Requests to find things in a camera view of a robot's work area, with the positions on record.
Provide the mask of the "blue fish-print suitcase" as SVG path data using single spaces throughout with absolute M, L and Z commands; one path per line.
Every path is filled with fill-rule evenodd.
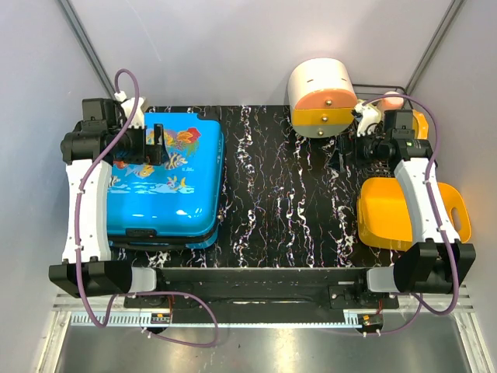
M 154 126 L 162 125 L 169 160 L 160 166 L 114 163 L 107 194 L 110 245 L 143 251 L 213 245 L 224 178 L 220 107 L 149 112 L 144 119 L 147 145 L 155 145 Z

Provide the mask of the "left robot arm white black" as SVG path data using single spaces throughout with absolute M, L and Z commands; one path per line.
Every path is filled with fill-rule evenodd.
M 140 292 L 152 308 L 162 306 L 168 289 L 152 269 L 113 260 L 107 232 L 107 192 L 115 161 L 159 166 L 168 158 L 162 126 L 147 141 L 145 99 L 84 99 L 83 118 L 61 142 L 69 182 L 68 233 L 61 263 L 48 277 L 74 298 Z

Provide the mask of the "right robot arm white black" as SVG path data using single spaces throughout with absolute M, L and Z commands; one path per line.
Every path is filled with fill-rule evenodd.
M 400 186 L 412 228 L 412 244 L 393 267 L 367 271 L 366 281 L 352 292 L 354 302 L 369 308 L 382 293 L 457 295 L 476 252 L 453 227 L 436 180 L 435 152 L 415 135 L 412 110 L 380 114 L 358 103 L 355 150 L 361 162 L 385 161 Z

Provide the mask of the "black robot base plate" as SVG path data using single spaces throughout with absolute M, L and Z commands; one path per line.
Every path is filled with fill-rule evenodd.
M 210 304 L 297 302 L 331 309 L 394 310 L 395 296 L 367 290 L 364 268 L 165 268 L 159 291 L 181 291 Z

